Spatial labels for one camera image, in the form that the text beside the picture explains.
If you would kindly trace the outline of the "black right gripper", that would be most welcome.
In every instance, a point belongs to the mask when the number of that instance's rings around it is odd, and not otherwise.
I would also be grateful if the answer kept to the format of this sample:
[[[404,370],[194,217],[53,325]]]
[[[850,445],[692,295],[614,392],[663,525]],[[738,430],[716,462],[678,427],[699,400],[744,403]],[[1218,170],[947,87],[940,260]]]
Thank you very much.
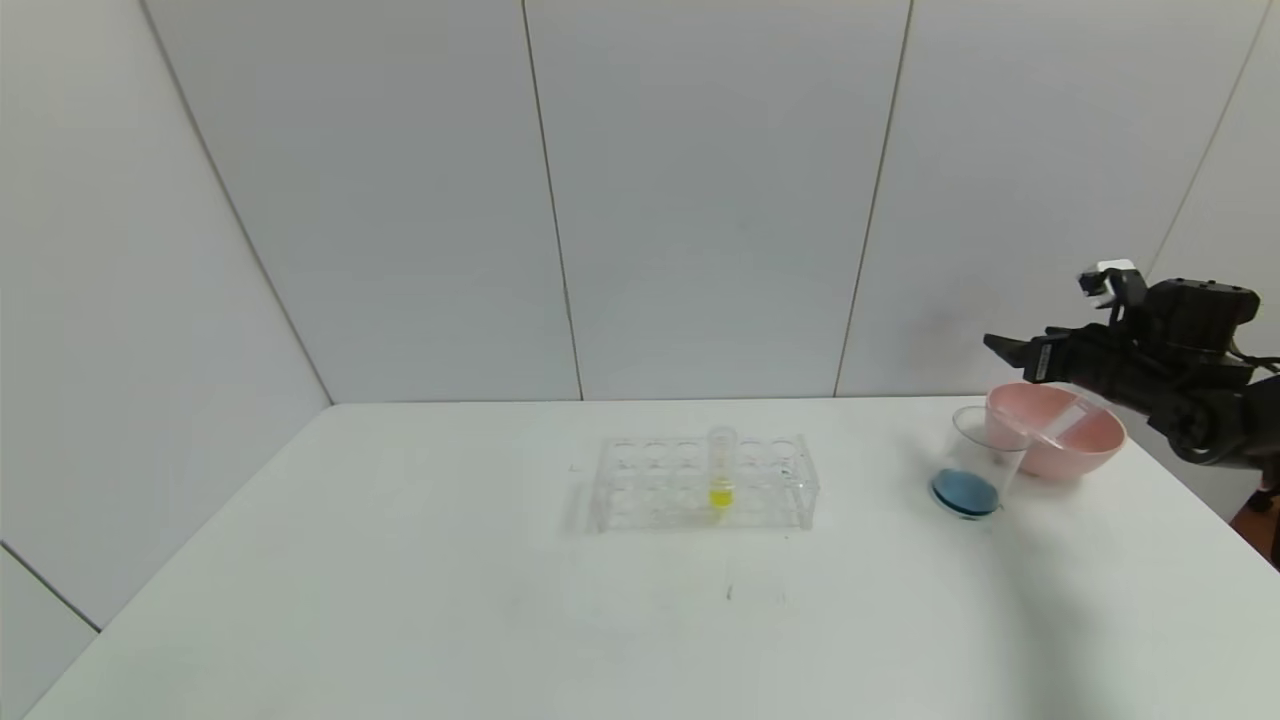
[[[1142,401],[1132,343],[1110,325],[1048,328],[1032,341],[988,333],[983,345],[1009,366],[1024,369],[1023,379],[1030,383],[1065,383],[1112,404]]]

